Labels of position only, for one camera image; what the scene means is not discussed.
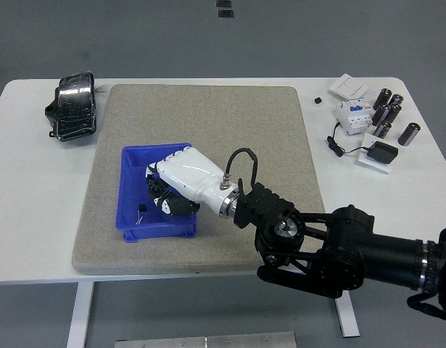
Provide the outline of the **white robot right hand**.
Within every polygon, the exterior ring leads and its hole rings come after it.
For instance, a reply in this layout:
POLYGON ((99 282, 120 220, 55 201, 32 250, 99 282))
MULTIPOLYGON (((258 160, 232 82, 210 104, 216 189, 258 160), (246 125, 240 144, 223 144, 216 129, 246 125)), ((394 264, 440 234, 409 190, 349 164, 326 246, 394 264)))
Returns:
POLYGON ((237 185, 194 147, 148 165, 145 176, 150 199, 167 215, 193 215, 201 204, 221 217, 235 214, 237 185))

